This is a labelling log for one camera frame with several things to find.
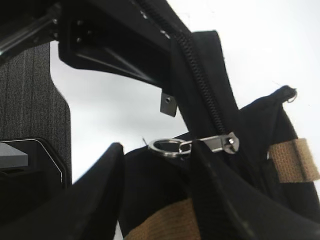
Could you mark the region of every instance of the zipper pull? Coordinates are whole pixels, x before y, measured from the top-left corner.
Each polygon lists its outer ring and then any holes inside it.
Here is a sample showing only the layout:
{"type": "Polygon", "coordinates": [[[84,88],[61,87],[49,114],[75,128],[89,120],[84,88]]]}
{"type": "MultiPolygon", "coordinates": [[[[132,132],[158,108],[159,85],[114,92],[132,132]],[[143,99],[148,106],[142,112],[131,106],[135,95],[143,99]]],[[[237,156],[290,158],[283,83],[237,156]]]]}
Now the zipper pull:
{"type": "MultiPolygon", "coordinates": [[[[235,154],[240,145],[239,139],[233,132],[227,135],[210,136],[197,140],[203,141],[213,153],[225,151],[228,154],[235,154]]],[[[162,157],[170,159],[183,158],[191,153],[192,142],[176,138],[157,139],[148,144],[148,149],[162,157]]]]}
{"type": "MultiPolygon", "coordinates": [[[[228,154],[235,154],[239,150],[240,141],[237,136],[231,132],[227,135],[210,136],[206,138],[197,139],[204,142],[213,153],[225,151],[228,154]]],[[[183,148],[189,145],[190,150],[192,141],[185,141],[180,143],[179,151],[183,152],[183,148]]]]}

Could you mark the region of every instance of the tan velcro strap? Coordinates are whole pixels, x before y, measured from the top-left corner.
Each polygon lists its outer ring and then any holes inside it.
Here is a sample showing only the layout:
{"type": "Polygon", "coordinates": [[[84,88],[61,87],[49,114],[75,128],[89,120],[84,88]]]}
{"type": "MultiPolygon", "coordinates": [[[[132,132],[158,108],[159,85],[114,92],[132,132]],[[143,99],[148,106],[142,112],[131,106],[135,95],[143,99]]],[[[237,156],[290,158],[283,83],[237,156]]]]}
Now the tan velcro strap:
{"type": "Polygon", "coordinates": [[[274,144],[269,149],[281,183],[313,182],[320,179],[305,138],[274,144]]]}
{"type": "Polygon", "coordinates": [[[201,240],[190,198],[157,211],[131,230],[125,240],[201,240]]]}

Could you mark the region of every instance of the metal key ring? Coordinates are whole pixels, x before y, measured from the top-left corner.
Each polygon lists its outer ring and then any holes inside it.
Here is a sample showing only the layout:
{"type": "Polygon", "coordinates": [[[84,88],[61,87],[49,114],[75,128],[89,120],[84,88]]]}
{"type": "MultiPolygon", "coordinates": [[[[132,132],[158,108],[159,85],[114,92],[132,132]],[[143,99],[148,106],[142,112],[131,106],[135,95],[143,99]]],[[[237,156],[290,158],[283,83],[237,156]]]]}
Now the metal key ring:
{"type": "Polygon", "coordinates": [[[184,140],[177,139],[177,138],[156,139],[149,143],[148,149],[165,158],[176,159],[176,158],[185,157],[191,153],[191,149],[187,151],[181,150],[180,145],[184,142],[185,142],[184,140]],[[157,144],[175,144],[177,145],[177,149],[179,149],[179,151],[169,151],[169,150],[160,149],[156,147],[157,144]]]}

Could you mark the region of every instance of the metal bracket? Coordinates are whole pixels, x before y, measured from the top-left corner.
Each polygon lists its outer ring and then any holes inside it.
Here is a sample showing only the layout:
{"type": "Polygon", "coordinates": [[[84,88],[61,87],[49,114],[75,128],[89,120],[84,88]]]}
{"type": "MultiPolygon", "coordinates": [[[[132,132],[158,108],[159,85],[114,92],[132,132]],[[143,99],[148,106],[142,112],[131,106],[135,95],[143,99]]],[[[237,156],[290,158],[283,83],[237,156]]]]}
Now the metal bracket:
{"type": "Polygon", "coordinates": [[[166,93],[161,94],[160,112],[175,117],[177,114],[177,101],[174,96],[166,93]]]}

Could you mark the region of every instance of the white background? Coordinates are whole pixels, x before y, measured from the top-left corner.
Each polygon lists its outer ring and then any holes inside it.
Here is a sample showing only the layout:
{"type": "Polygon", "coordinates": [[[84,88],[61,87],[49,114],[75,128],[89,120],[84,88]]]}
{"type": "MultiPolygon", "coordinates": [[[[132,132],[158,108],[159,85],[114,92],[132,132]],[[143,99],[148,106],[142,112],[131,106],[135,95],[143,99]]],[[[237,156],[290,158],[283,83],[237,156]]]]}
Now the white background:
{"type": "MultiPolygon", "coordinates": [[[[239,108],[283,85],[298,97],[285,103],[300,138],[320,166],[320,1],[170,0],[191,31],[217,30],[239,108]]],[[[76,70],[51,43],[51,75],[71,110],[72,178],[77,180],[112,142],[127,153],[187,131],[181,116],[160,113],[161,90],[110,73],[76,70]]],[[[318,192],[320,183],[316,182],[318,192]]]]}

